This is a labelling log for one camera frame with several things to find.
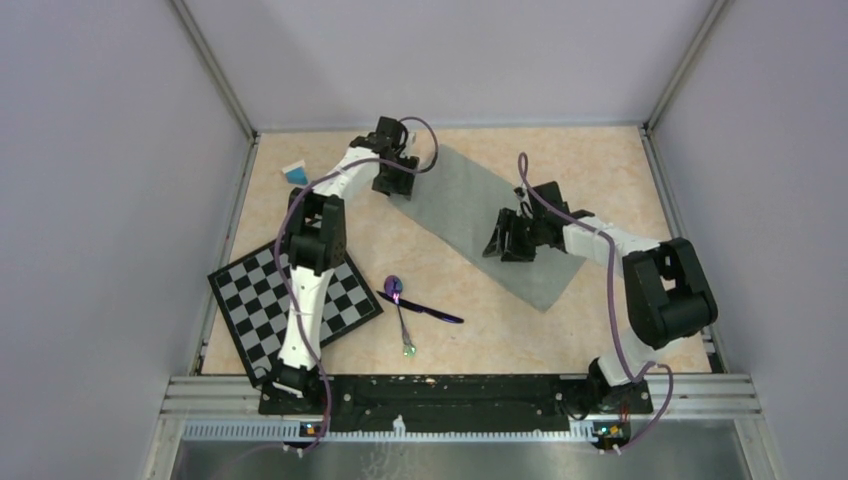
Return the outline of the grey cloth napkin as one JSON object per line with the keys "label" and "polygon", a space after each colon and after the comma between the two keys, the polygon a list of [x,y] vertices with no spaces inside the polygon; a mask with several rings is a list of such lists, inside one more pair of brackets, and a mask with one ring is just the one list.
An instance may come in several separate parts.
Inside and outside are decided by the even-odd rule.
{"label": "grey cloth napkin", "polygon": [[390,204],[439,237],[509,293],[545,312],[560,298],[585,259],[542,246],[533,261],[485,258],[484,247],[502,208],[517,206],[514,186],[454,148],[439,147],[436,166],[416,178],[410,199]]}

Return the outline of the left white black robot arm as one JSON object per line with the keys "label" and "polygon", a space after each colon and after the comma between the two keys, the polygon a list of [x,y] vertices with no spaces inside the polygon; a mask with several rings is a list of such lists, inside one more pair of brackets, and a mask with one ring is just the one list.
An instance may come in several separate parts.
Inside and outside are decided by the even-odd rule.
{"label": "left white black robot arm", "polygon": [[409,200],[420,164],[408,152],[413,142],[403,120],[383,116],[374,131],[350,142],[329,172],[290,194],[273,251],[289,265],[288,324],[269,381],[297,413],[314,410],[321,397],[321,321],[332,276],[345,262],[346,203],[366,187]]}

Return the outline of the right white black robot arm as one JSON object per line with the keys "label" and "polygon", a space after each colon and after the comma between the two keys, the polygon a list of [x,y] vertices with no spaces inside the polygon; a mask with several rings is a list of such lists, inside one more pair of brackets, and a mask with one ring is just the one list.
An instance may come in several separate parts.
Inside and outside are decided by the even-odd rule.
{"label": "right white black robot arm", "polygon": [[595,262],[624,282],[629,328],[613,350],[594,359],[581,393],[600,412],[612,412],[627,388],[642,380],[664,353],[714,323],[718,307],[693,244],[629,233],[588,210],[572,210],[552,181],[517,187],[518,209],[500,209],[483,254],[531,262],[540,246]]}

